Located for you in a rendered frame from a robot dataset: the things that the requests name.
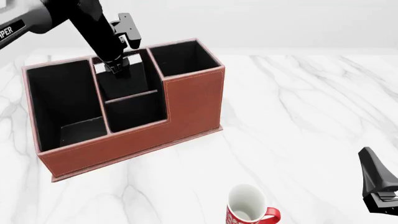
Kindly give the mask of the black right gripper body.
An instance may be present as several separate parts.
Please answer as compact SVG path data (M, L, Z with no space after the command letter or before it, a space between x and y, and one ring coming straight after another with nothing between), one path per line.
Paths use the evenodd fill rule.
M381 191L363 188L363 201L370 213L398 214L398 188Z

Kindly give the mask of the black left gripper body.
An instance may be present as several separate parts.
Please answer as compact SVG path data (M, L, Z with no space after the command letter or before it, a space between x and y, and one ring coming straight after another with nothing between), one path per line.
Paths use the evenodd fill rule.
M128 57L119 56L117 59L114 59L112 61L102 60L102 62L104 63L105 71L111 72L112 74L117 74L119 72L127 70L130 67Z

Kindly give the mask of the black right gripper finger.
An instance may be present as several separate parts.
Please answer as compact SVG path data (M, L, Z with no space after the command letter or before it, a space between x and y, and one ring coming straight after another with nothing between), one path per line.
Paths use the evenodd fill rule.
M370 147L358 153L363 173L363 194L398 191L398 178L383 165Z

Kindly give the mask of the black book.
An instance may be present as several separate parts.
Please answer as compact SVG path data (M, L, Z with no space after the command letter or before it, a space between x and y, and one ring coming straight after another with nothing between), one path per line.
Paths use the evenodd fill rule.
M139 55L123 58L123 69L113 74L104 63L94 65L104 101L149 91L144 65Z

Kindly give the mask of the red-brown desk caddy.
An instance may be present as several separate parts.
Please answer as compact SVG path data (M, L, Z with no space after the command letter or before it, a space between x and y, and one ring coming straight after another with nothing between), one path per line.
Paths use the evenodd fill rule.
M224 65L197 39L127 50L149 91L104 101L96 56L22 69L36 155L52 181L221 130Z

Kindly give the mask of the red mug with white inside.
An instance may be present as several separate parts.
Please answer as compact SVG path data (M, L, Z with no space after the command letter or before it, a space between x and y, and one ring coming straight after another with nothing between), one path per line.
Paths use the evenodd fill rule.
M226 224L277 224L280 219L280 211L266 205L265 196L257 187L239 184L230 190Z

